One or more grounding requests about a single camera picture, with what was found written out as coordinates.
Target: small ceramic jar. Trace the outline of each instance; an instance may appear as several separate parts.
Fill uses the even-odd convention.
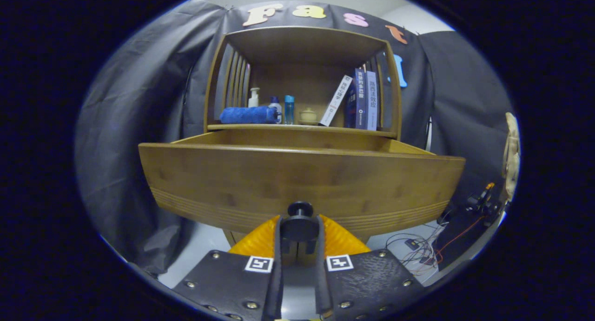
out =
[[[299,122],[301,124],[316,125],[318,124],[318,115],[312,108],[307,107],[299,113]]]

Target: rivet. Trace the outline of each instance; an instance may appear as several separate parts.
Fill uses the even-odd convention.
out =
[[[255,303],[254,301],[248,301],[248,302],[246,302],[245,306],[248,309],[257,309],[258,308],[258,304]]]

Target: red wire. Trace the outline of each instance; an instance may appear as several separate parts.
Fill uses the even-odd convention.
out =
[[[465,229],[462,233],[460,233],[457,237],[453,238],[450,240],[450,242],[446,243],[444,245],[444,247],[441,247],[440,250],[437,251],[437,255],[440,255],[440,261],[437,262],[437,264],[440,264],[440,262],[442,262],[444,260],[444,257],[442,257],[442,254],[440,253],[441,251],[444,250],[445,247],[447,247],[449,244],[451,244],[452,242],[454,242],[455,239],[460,238],[461,236],[463,236],[464,233],[468,232],[471,228],[474,227],[474,225],[476,225],[481,219],[483,219],[485,216],[480,217],[479,219],[477,219],[477,221],[475,221],[472,225],[469,226],[469,228]]]

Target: blue towel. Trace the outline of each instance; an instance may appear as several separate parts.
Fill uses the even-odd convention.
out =
[[[277,115],[276,107],[228,107],[219,118],[224,124],[276,123]]]

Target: book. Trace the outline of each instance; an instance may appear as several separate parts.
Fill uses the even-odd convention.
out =
[[[375,72],[366,72],[366,91],[368,93],[367,129],[376,131],[378,124],[378,82]]]
[[[343,80],[338,85],[337,90],[333,95],[333,99],[331,99],[331,102],[327,107],[327,111],[324,112],[323,118],[319,122],[320,124],[327,127],[331,124],[331,121],[333,121],[333,117],[337,112],[338,107],[341,105],[341,102],[343,101],[345,94],[349,90],[349,85],[351,84],[352,80],[352,77],[344,75]]]
[[[345,110],[344,110],[344,127],[345,128],[355,128],[355,87],[353,84],[349,85],[349,90],[347,91],[347,101],[345,102]]]
[[[362,69],[355,69],[355,129],[367,129],[368,120],[366,118],[366,109],[368,103],[366,102],[366,90],[364,71]]]

